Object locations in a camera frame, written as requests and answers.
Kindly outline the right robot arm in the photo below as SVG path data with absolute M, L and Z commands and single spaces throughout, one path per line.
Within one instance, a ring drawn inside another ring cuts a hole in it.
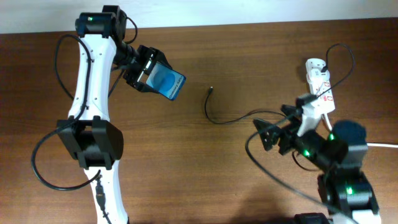
M 327 208 L 329 219 L 323 223 L 380 223 L 375 193 L 361 170 L 368 151 L 366 130 L 358 123 L 343 120 L 327 138 L 316 132 L 321 120 L 319 107 L 312 105 L 282 107 L 289 124 L 279 127 L 262 119 L 253 123 L 264 149 L 279 146 L 284 155 L 296 150 L 322 173 L 318 176 L 317 203 Z

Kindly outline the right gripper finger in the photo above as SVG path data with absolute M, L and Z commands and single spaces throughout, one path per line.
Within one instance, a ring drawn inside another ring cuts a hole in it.
M 290 118 L 300 117 L 300 108 L 292 105 L 282 105 L 280 108 L 281 112 Z
M 278 143 L 280 137 L 278 126 L 262 119 L 254 119 L 253 124 L 260 135 L 263 146 L 274 146 Z

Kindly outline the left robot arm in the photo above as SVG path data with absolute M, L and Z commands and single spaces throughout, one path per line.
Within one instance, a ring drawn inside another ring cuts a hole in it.
M 142 93 L 173 101 L 186 77 L 176 72 L 164 53 L 124 41 L 128 17 L 119 6 L 83 12 L 75 21 L 80 48 L 78 81 L 67 119 L 57 122 L 59 138 L 89 179 L 98 223 L 129 223 L 119 183 L 124 150 L 122 132 L 110 122 L 108 98 L 112 70 Z

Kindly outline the blue screen smartphone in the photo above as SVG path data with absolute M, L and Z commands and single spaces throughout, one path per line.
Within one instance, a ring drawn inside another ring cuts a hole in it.
M 173 101 L 185 83 L 186 77 L 157 62 L 146 84 L 158 93 Z

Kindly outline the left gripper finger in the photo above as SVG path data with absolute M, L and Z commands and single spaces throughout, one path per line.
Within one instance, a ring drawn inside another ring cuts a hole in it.
M 172 66 L 169 64 L 169 62 L 166 59 L 166 56 L 164 55 L 164 53 L 159 50 L 159 49 L 154 49 L 154 53 L 155 53 L 155 60 L 156 62 L 160 62 L 162 65 L 166 66 L 169 69 L 172 69 Z
M 152 88 L 151 86 L 149 86 L 148 84 L 142 83 L 142 82 L 137 82 L 136 89 L 143 93 L 159 93 L 158 90 L 156 90 L 156 89 Z

